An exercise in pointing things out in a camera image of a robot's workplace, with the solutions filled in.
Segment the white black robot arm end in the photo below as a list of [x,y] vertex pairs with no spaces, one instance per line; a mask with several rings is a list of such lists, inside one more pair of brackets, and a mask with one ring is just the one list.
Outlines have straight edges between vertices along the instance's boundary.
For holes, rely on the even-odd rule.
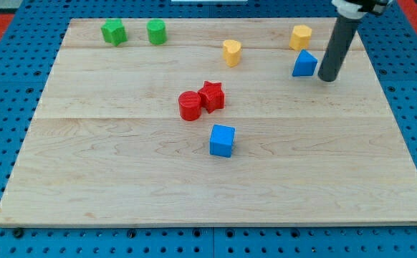
[[348,19],[362,19],[366,14],[382,15],[394,0],[332,0],[339,15]]

